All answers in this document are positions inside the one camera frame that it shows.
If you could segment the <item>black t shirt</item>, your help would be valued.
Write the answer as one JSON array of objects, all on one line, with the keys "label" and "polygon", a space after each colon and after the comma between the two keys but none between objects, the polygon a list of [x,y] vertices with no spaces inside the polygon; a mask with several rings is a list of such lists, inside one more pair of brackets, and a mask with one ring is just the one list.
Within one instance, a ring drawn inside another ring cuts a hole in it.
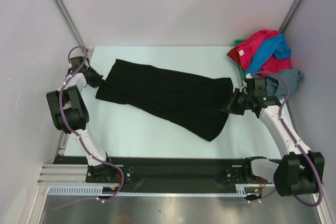
[{"label": "black t shirt", "polygon": [[212,79],[118,59],[96,99],[134,106],[211,142],[228,119],[222,108],[232,94],[231,78]]}]

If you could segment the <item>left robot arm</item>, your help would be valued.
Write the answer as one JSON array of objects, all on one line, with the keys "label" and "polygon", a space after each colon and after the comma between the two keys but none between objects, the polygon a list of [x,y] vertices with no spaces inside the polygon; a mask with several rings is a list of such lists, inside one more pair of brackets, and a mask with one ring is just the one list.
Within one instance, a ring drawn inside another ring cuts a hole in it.
[{"label": "left robot arm", "polygon": [[97,88],[103,83],[103,76],[90,66],[87,58],[73,57],[64,83],[58,90],[48,92],[46,98],[56,129],[72,136],[85,154],[89,178],[100,177],[110,182],[116,169],[108,164],[108,154],[89,131],[89,112],[81,96],[86,86]]}]

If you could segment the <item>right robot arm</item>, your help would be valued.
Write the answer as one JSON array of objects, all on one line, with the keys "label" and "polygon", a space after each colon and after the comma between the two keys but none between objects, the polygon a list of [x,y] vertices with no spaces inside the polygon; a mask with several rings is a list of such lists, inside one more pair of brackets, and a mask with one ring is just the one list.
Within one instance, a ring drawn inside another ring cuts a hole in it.
[{"label": "right robot arm", "polygon": [[260,177],[274,184],[281,196],[299,196],[317,193],[322,197],[324,157],[313,152],[304,143],[283,114],[283,105],[276,96],[269,96],[266,80],[261,77],[244,78],[243,86],[236,88],[222,111],[244,115],[255,113],[269,131],[278,147],[281,160],[277,164],[265,157],[247,158],[242,169],[243,179],[254,183]]}]

